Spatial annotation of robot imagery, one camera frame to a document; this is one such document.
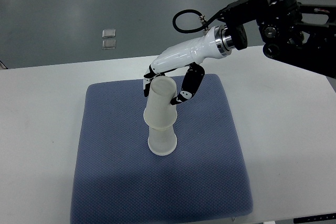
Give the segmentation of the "white robotic hand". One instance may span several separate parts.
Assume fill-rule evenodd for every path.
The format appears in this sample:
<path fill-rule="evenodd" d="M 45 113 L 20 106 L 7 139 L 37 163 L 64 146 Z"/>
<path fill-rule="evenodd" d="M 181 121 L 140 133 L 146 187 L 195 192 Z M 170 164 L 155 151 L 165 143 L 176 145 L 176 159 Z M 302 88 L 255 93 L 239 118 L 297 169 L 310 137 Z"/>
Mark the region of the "white robotic hand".
<path fill-rule="evenodd" d="M 143 92 L 148 97 L 151 79 L 159 73 L 189 66 L 181 90 L 170 104 L 177 105 L 190 100 L 198 91 L 205 76 L 200 64 L 206 58 L 222 59 L 231 54 L 234 44 L 225 25 L 212 27 L 206 35 L 182 42 L 164 50 L 150 64 L 144 74 Z"/>

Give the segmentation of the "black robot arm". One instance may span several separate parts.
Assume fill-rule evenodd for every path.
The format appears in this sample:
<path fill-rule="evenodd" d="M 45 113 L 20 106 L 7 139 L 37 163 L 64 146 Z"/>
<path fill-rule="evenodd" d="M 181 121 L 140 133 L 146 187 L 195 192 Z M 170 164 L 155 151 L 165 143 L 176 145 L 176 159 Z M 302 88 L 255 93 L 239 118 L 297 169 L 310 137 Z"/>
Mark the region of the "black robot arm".
<path fill-rule="evenodd" d="M 187 68 L 181 90 L 171 99 L 177 105 L 198 91 L 206 58 L 222 59 L 233 49 L 247 47 L 244 25 L 255 21 L 266 57 L 330 78 L 335 77 L 335 7 L 306 5 L 297 0 L 238 0 L 210 19 L 198 15 L 203 36 L 163 51 L 144 74 L 143 92 L 149 95 L 154 78 Z"/>

